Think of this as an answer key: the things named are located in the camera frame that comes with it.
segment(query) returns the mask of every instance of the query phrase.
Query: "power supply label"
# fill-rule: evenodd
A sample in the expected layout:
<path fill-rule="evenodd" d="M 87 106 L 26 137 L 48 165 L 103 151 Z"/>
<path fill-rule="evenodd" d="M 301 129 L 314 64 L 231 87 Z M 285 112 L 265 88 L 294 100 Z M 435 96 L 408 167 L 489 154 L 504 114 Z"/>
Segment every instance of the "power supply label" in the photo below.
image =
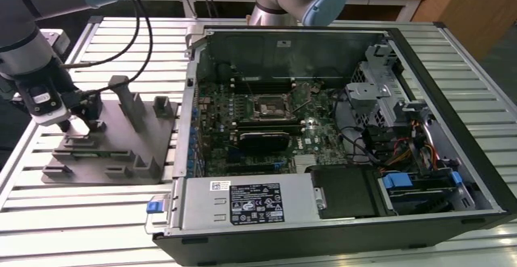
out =
<path fill-rule="evenodd" d="M 230 221 L 237 226 L 285 222 L 281 184 L 233 185 Z"/>

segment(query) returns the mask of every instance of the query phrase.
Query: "aluminum extrusion table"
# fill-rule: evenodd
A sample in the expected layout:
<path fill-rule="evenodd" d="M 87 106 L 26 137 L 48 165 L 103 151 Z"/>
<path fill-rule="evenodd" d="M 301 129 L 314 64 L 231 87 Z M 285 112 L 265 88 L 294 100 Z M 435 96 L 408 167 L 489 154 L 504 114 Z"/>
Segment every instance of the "aluminum extrusion table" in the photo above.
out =
<path fill-rule="evenodd" d="M 189 25 L 245 25 L 245 20 L 153 19 L 155 47 L 147 71 L 130 85 L 142 98 L 167 95 L 181 102 L 185 32 Z M 106 18 L 90 23 L 68 62 L 98 61 L 119 52 L 134 33 L 135 20 Z M 408 38 L 461 119 L 496 168 L 517 191 L 517 108 L 448 29 L 432 23 L 336 22 L 333 26 L 398 27 Z M 130 53 L 115 62 L 71 72 L 78 86 L 106 85 L 113 74 L 133 74 L 146 58 L 147 30 L 141 30 Z M 115 95 L 106 93 L 103 98 Z M 42 183 L 42 167 L 63 134 L 32 122 L 0 173 L 2 266 L 177 266 L 145 232 L 146 203 L 170 192 L 175 135 L 163 184 L 70 186 Z M 517 225 L 469 232 L 435 247 L 310 257 L 237 266 L 516 266 Z"/>

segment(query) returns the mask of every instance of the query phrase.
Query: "floor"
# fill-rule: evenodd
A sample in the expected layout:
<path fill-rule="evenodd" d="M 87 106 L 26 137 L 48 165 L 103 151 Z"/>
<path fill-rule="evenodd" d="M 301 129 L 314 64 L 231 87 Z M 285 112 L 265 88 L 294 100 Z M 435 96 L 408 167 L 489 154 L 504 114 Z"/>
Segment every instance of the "floor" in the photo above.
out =
<path fill-rule="evenodd" d="M 182 18 L 183 8 L 179 2 L 169 2 L 167 6 L 163 6 L 163 2 L 145 2 L 149 8 L 149 13 L 153 17 L 174 17 Z M 207 17 L 207 12 L 203 3 L 197 3 L 197 10 L 201 18 Z M 222 3 L 218 4 L 218 10 L 225 18 L 243 18 L 253 10 L 251 3 Z M 83 11 L 66 16 L 60 16 L 48 20 L 40 21 L 38 24 L 42 28 L 62 28 L 72 44 L 79 39 L 81 33 L 86 26 L 86 23 L 93 15 L 134 16 L 134 10 L 129 2 L 119 2 L 109 5 L 97 11 Z M 517 91 L 515 90 L 517 84 L 517 26 L 513 26 L 505 37 L 493 47 L 487 58 L 480 62 L 492 78 L 500 84 L 507 95 L 517 102 Z M 11 150 L 16 146 L 16 142 L 24 132 L 24 128 L 30 122 L 30 118 L 24 113 L 12 108 L 12 106 L 3 100 L 0 100 L 0 169 L 10 157 Z"/>

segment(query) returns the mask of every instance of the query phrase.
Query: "blue latch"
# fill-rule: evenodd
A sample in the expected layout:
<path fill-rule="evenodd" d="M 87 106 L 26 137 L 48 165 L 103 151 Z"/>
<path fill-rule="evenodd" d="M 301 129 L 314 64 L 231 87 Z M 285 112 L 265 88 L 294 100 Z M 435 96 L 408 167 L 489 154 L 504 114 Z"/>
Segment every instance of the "blue latch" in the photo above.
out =
<path fill-rule="evenodd" d="M 408 173 L 389 173 L 382 177 L 382 182 L 388 189 L 393 187 L 409 187 L 413 186 L 413 182 Z"/>
<path fill-rule="evenodd" d="M 463 184 L 463 178 L 460 176 L 459 171 L 453 171 L 451 175 L 453 176 L 453 180 L 455 180 L 456 186 Z"/>
<path fill-rule="evenodd" d="M 163 213 L 163 201 L 149 202 L 147 203 L 147 213 L 149 214 L 159 214 Z"/>

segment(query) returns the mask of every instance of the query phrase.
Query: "blue connector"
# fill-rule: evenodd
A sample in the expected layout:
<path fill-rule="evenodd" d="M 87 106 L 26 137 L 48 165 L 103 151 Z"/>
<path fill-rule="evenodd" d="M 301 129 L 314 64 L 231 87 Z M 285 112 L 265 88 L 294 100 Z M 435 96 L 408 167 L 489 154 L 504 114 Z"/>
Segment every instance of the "blue connector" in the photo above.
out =
<path fill-rule="evenodd" d="M 282 162 L 276 162 L 276 163 L 273 164 L 274 167 L 276 167 L 276 170 L 280 170 L 281 167 L 284 166 L 284 164 L 285 164 L 285 161 L 282 161 Z"/>
<path fill-rule="evenodd" d="M 389 173 L 382 177 L 386 189 L 393 187 L 409 187 L 413 186 L 410 175 L 408 173 Z"/>
<path fill-rule="evenodd" d="M 163 213 L 163 202 L 149 202 L 146 211 L 149 214 Z"/>
<path fill-rule="evenodd" d="M 460 184 L 463 184 L 463 178 L 460 176 L 459 171 L 453 171 L 451 176 L 453 176 L 453 180 L 455 180 L 456 186 L 460 186 Z"/>

